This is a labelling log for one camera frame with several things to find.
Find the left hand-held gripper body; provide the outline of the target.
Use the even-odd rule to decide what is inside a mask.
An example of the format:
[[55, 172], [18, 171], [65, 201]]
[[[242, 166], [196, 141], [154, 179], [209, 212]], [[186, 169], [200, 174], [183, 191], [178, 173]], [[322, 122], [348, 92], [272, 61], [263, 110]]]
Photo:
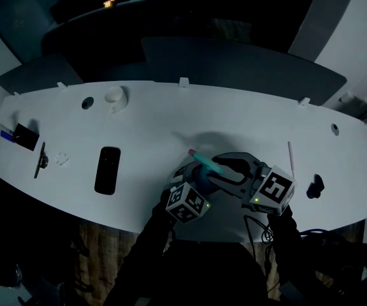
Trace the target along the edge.
[[196, 191], [186, 167], [181, 167], [174, 174], [170, 184], [166, 211], [176, 220], [186, 224], [203, 217], [209, 211], [211, 203]]

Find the person's left forearm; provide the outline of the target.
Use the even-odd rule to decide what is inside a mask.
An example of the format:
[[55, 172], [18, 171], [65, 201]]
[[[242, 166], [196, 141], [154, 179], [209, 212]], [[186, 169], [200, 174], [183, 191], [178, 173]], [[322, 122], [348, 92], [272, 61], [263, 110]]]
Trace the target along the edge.
[[169, 232], [176, 223], [166, 211], [168, 193], [161, 195], [151, 218], [139, 234], [117, 273], [114, 286], [103, 306], [135, 306], [155, 291], [155, 272], [161, 263]]

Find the teal spray bottle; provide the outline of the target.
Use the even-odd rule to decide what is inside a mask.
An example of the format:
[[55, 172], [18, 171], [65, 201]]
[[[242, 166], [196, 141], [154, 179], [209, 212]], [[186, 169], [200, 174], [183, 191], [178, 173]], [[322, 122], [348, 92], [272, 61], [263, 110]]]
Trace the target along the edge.
[[218, 186], [210, 182], [208, 178], [209, 174], [215, 175], [216, 172], [209, 170], [206, 166], [201, 164], [196, 166], [192, 171], [192, 179], [196, 186], [196, 190], [203, 196], [211, 195], [220, 189]]

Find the black pen holder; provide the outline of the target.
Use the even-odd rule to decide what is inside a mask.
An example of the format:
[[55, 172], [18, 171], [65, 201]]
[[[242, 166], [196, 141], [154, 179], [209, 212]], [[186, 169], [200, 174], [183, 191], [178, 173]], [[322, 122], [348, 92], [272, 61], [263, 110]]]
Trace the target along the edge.
[[38, 133], [35, 133], [21, 124], [17, 124], [12, 134], [12, 139], [16, 144], [30, 151], [35, 150], [39, 137]]

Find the person's right forearm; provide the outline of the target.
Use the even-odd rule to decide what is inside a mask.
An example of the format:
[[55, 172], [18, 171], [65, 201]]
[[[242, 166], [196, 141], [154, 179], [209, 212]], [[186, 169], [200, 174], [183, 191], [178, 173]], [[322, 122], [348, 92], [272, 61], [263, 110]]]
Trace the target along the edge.
[[267, 218], [273, 232], [275, 261], [284, 298], [290, 302], [299, 299], [306, 306], [321, 306], [325, 300], [324, 286], [304, 254], [291, 208], [286, 207], [282, 215], [268, 215]]

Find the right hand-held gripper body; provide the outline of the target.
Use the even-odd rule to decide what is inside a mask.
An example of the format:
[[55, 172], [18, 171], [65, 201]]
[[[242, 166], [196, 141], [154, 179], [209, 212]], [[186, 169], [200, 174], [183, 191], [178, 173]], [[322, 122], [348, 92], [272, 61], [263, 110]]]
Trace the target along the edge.
[[295, 179], [279, 167], [260, 166], [250, 192], [241, 198], [242, 207], [280, 216], [294, 195], [295, 185]]

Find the white pink pen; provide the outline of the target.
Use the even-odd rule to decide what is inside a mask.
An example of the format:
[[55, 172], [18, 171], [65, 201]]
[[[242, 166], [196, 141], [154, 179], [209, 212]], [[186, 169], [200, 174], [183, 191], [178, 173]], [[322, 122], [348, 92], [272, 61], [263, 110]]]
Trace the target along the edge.
[[289, 150], [289, 159], [290, 159], [290, 164], [291, 164], [292, 177], [293, 179], [295, 179], [294, 155], [292, 151], [292, 144], [290, 141], [288, 141], [287, 145], [288, 145], [288, 150]]

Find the white mug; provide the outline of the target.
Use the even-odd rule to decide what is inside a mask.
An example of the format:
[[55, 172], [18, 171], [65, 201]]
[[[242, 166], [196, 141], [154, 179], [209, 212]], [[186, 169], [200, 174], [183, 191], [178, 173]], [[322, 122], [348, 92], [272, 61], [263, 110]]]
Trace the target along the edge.
[[122, 111], [128, 103], [127, 95], [120, 86], [110, 87], [104, 95], [104, 100], [110, 105], [110, 111], [112, 113]]

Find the person's dark clothed body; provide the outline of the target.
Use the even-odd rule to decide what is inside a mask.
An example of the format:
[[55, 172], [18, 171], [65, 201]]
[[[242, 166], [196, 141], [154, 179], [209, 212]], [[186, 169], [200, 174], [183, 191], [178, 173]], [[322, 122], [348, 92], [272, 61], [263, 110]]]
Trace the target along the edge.
[[162, 259], [162, 306], [265, 306], [266, 279], [239, 243], [172, 242]]

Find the small black gadget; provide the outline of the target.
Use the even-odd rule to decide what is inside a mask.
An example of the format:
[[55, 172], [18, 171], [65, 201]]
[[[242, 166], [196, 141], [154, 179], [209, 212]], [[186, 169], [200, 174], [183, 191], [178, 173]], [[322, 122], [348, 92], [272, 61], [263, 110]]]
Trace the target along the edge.
[[306, 195], [309, 199], [320, 198], [321, 192], [324, 190], [324, 182], [320, 175], [315, 174], [313, 182], [309, 185]]

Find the black phone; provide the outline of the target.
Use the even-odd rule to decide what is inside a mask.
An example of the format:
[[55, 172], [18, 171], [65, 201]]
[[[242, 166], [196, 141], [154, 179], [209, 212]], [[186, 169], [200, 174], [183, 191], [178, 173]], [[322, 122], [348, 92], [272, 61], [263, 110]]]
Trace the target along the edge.
[[104, 195], [112, 195], [115, 192], [120, 155], [120, 149], [116, 147], [101, 149], [94, 184], [95, 192]]

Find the teal pink spray nozzle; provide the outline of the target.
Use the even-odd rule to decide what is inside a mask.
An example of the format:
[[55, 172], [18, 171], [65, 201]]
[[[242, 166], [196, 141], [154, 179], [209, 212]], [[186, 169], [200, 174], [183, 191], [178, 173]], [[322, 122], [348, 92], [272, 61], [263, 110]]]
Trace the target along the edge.
[[222, 168], [212, 161], [210, 158], [202, 155], [200, 152], [195, 151], [194, 149], [189, 149], [188, 154], [199, 164], [204, 166], [208, 171], [217, 173], [221, 175], [223, 173]]

